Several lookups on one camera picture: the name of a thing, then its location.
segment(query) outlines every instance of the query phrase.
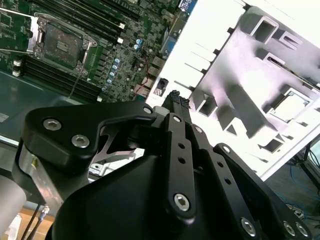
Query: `blue cable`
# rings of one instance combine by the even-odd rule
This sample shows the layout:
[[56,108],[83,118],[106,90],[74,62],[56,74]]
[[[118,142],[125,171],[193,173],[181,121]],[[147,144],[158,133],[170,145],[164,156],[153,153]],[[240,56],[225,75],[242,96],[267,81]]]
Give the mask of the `blue cable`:
[[301,185],[299,182],[297,182],[294,178],[294,173],[293,173],[293,168],[292,166],[290,166],[290,175],[291,175],[291,178],[293,180],[293,182],[295,184],[297,184],[300,188],[302,188],[303,190],[305,190],[306,192],[310,193],[314,198],[316,198],[317,200],[320,200],[320,198],[316,195],[314,195],[309,189],[307,189],[305,186]]

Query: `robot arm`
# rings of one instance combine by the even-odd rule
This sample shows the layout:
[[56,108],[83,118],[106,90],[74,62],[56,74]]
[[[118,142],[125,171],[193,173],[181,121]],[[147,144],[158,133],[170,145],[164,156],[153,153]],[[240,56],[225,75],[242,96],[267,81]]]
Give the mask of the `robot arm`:
[[[135,148],[144,156],[89,184],[90,164]],[[31,111],[13,177],[56,214],[46,239],[312,239],[229,146],[209,144],[176,91],[155,109],[133,101]]]

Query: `motherboard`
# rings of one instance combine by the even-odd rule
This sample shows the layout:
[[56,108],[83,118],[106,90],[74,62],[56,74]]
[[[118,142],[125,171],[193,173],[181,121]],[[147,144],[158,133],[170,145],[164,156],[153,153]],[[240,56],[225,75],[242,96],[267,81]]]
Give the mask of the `motherboard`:
[[83,103],[143,101],[195,2],[0,0],[0,69]]

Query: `screw hole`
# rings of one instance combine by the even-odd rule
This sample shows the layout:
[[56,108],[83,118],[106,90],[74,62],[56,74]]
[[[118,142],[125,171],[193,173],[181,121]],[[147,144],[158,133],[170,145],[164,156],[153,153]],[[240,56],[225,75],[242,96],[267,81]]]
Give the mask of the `screw hole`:
[[146,106],[143,108],[143,111],[145,111],[147,114],[152,114],[152,110]]
[[76,140],[79,144],[84,144],[84,143],[85,143],[85,140],[84,140],[83,137],[77,137],[75,140]]
[[178,157],[178,160],[181,164],[185,164],[186,160],[183,157]]
[[226,182],[226,184],[231,185],[231,181],[229,180],[229,178],[225,178],[224,181]]
[[57,124],[56,124],[55,122],[53,122],[53,121],[50,121],[50,122],[48,123],[48,126],[49,126],[49,127],[52,127],[52,128],[56,128],[56,127],[57,127]]
[[178,145],[179,145],[179,147],[180,147],[181,149],[185,149],[185,148],[186,148],[185,145],[183,145],[182,143],[179,143]]

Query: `chip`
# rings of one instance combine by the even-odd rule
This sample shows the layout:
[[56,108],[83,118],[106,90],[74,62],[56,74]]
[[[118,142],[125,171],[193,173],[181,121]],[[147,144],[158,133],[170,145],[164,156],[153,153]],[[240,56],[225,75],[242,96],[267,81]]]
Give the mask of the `chip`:
[[76,67],[83,41],[75,35],[47,24],[43,43],[43,57],[64,67]]
[[0,23],[10,27],[11,26],[11,17],[0,13]]

